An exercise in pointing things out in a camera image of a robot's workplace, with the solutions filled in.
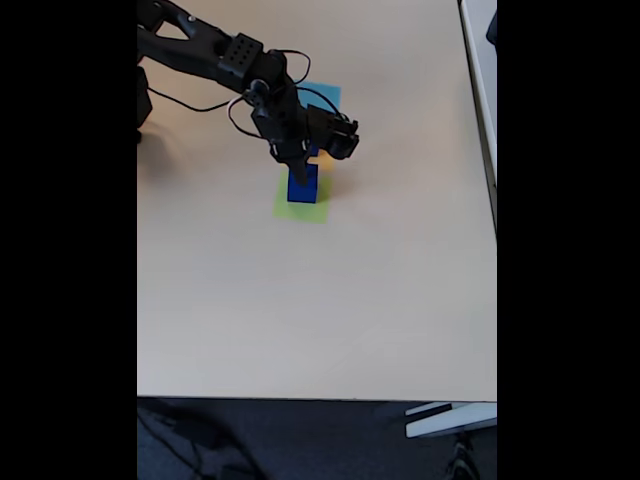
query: table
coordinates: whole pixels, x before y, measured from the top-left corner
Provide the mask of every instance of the table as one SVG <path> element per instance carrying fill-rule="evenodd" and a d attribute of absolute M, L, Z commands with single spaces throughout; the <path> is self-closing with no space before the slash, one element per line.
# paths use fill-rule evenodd
<path fill-rule="evenodd" d="M 153 96 L 138 146 L 138 395 L 495 401 L 497 245 L 453 0 L 181 0 L 311 55 L 360 145 L 325 224 L 274 218 L 281 166 L 223 111 Z M 290 70 L 303 72 L 292 57 Z M 234 96 L 143 60 L 200 107 Z M 234 116 L 251 127 L 249 108 Z"/>

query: blue cube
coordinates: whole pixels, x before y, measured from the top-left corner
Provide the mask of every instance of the blue cube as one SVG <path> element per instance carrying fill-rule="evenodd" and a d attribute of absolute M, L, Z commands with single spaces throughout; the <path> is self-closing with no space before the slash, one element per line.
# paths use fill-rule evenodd
<path fill-rule="evenodd" d="M 287 188 L 287 201 L 299 203 L 316 203 L 318 198 L 318 166 L 308 164 L 307 184 L 302 187 L 296 183 L 291 171 L 289 171 L 289 184 Z"/>

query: beige table surface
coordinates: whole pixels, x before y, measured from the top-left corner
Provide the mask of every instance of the beige table surface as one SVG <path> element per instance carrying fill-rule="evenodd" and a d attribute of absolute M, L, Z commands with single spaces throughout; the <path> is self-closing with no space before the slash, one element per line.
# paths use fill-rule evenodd
<path fill-rule="evenodd" d="M 152 94 L 138 146 L 138 395 L 495 401 L 497 244 L 455 0 L 181 0 L 342 88 L 326 224 L 221 110 Z M 197 105 L 235 96 L 142 62 Z M 290 71 L 304 71 L 292 59 Z M 250 110 L 234 109 L 252 127 Z"/>

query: green paper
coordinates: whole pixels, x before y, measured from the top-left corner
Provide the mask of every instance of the green paper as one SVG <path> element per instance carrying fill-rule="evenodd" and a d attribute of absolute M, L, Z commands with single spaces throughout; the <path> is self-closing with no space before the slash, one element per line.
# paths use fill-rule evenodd
<path fill-rule="evenodd" d="M 289 182 L 289 169 L 283 168 L 280 172 L 278 193 L 273 204 L 273 216 L 276 218 L 288 218 L 297 222 L 327 223 L 329 215 L 329 194 L 331 193 L 331 176 L 319 172 L 318 174 L 318 198 L 316 203 L 297 203 L 287 201 L 287 188 Z"/>

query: black robotic arm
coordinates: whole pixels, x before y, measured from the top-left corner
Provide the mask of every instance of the black robotic arm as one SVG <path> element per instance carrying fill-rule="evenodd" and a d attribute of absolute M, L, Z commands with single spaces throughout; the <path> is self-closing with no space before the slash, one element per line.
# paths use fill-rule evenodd
<path fill-rule="evenodd" d="M 339 160 L 353 153 L 359 141 L 358 122 L 338 111 L 302 107 L 281 51 L 265 53 L 259 41 L 242 33 L 231 37 L 168 0 L 137 0 L 137 17 L 138 62 L 148 56 L 169 68 L 214 80 L 241 94 L 242 100 L 253 107 L 251 118 L 260 137 L 269 142 L 271 155 L 289 167 L 299 184 L 306 184 L 305 165 L 311 144 Z M 188 39 L 156 35 L 165 21 Z M 151 104 L 144 71 L 138 67 L 138 72 L 140 126 L 151 111 Z M 142 102 L 141 90 L 146 96 Z"/>

